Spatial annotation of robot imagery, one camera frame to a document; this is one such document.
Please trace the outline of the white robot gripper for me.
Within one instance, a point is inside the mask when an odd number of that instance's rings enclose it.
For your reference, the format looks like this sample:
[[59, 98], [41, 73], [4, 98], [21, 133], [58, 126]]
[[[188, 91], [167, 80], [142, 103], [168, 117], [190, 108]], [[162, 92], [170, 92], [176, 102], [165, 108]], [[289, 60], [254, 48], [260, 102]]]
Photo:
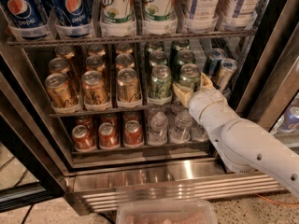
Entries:
[[201, 91], [173, 83], [174, 94], [180, 103], [188, 107], [190, 115], [204, 127], [211, 141], [221, 140], [221, 129], [230, 120], [239, 119], [234, 110], [228, 106], [226, 98], [219, 90], [213, 89], [211, 79], [201, 74]]

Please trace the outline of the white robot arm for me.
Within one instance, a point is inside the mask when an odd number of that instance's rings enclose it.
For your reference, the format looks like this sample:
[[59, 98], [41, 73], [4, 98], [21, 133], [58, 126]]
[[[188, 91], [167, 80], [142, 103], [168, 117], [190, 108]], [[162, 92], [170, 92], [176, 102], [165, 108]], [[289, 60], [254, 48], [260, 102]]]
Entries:
[[240, 118], [221, 91], [202, 76], [199, 91], [175, 82], [174, 94], [208, 138], [227, 168], [237, 174], [259, 170], [299, 196], [299, 155], [253, 121]]

